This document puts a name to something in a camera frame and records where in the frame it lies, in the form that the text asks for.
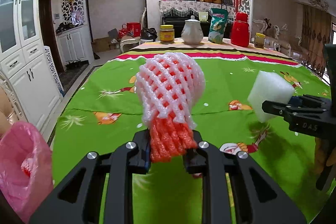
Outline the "person right hand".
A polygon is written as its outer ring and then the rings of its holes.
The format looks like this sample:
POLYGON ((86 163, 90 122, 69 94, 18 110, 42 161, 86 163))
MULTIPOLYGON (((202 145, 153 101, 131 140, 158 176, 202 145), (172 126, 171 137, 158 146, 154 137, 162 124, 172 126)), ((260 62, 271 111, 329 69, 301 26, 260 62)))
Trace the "person right hand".
POLYGON ((322 140, 315 138, 315 153, 314 153, 314 165, 317 174, 320 174, 325 164, 332 166, 336 163, 336 149, 333 149, 332 153, 327 156, 326 149, 322 148, 322 140))

